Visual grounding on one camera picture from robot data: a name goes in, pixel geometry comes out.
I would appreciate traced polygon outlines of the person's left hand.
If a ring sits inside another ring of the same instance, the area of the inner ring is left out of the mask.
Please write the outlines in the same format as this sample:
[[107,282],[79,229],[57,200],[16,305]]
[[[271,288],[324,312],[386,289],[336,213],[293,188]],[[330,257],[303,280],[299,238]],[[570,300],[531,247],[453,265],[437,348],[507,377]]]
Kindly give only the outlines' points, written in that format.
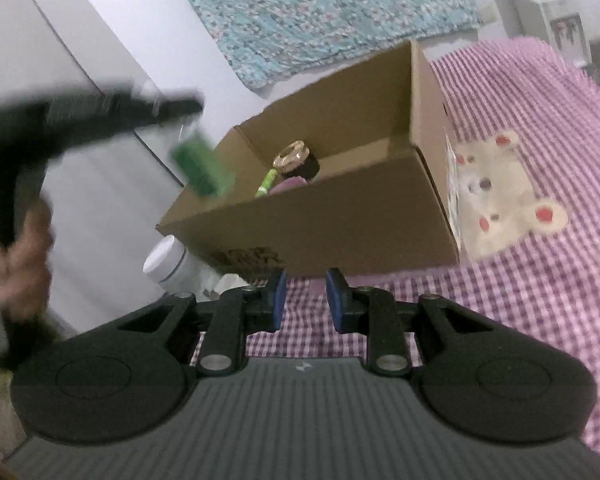
[[52,211],[39,198],[28,209],[15,243],[9,248],[0,244],[0,309],[12,321],[31,321],[46,310],[53,244]]

